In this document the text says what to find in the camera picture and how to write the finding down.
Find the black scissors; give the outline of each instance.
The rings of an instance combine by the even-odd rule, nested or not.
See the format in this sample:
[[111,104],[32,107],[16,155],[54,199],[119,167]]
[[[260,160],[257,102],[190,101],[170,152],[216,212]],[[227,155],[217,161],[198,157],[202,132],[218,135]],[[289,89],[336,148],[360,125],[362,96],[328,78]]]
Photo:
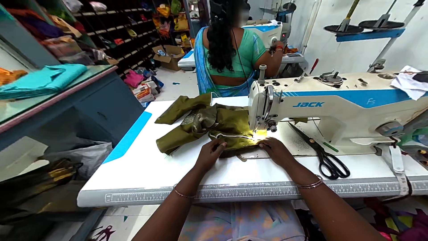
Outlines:
[[[303,133],[301,130],[299,130],[297,127],[295,127],[291,123],[289,124],[303,138],[303,140],[305,140],[306,143],[308,143],[308,145],[311,146],[317,153],[318,159],[320,161],[319,170],[323,176],[327,177],[330,180],[336,180],[339,177],[347,178],[351,175],[351,172],[349,171],[349,169],[345,166],[345,164],[343,164],[341,160],[339,160],[339,158],[335,157],[330,153],[327,153],[324,150],[324,148],[321,145],[319,145],[314,139],[309,138],[307,135],[305,135],[305,133]],[[336,161],[343,168],[343,170],[345,171],[345,174],[333,163],[333,161],[330,158]],[[327,168],[327,170],[330,172],[330,176],[326,175],[323,172],[322,170],[323,166]]]

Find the paper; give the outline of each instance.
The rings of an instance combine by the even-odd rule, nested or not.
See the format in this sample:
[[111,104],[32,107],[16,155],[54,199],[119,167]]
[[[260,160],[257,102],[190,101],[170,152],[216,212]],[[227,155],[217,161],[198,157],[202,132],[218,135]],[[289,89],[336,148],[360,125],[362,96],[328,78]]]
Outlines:
[[418,100],[428,91],[428,83],[413,79],[419,72],[420,70],[407,65],[400,71],[400,74],[392,81],[391,85],[406,92],[413,100]]

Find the person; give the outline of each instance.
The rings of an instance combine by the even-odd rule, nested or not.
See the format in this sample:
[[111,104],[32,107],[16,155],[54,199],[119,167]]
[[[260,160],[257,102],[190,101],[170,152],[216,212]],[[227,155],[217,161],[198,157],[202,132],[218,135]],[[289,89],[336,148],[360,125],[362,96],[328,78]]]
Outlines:
[[[297,185],[328,241],[384,241],[320,176],[297,162],[281,141],[268,137],[259,145]],[[225,148],[226,143],[220,139],[205,144],[195,166],[132,241],[304,241],[296,214],[285,201],[229,203],[229,208],[228,203],[217,207],[214,204],[192,206],[199,183]]]
[[278,73],[284,44],[277,41],[271,55],[256,33],[241,28],[250,16],[244,0],[211,0],[210,6],[210,26],[201,28],[195,39],[199,93],[246,96],[260,65],[267,65],[267,77]]

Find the black hair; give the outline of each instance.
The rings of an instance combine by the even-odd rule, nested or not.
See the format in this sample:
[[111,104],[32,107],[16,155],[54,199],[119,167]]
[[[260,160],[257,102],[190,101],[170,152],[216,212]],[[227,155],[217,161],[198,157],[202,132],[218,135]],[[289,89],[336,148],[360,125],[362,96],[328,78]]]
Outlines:
[[232,57],[236,55],[230,30],[238,20],[239,11],[249,9],[244,0],[211,0],[211,25],[207,31],[209,42],[208,62],[219,73],[226,68],[233,71]]

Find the hand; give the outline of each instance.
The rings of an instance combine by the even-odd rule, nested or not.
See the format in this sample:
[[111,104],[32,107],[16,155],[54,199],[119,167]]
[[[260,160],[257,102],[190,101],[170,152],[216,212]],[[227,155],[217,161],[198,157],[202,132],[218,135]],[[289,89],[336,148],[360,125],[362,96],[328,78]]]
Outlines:
[[276,47],[282,47],[282,49],[284,49],[284,43],[283,42],[281,42],[281,41],[276,41],[275,42],[275,48]]
[[208,172],[217,161],[220,154],[226,149],[227,143],[221,139],[215,139],[202,146],[195,167]]
[[259,141],[259,146],[269,154],[273,162],[281,167],[284,167],[284,164],[288,160],[294,160],[290,151],[278,139],[267,137],[266,139]]

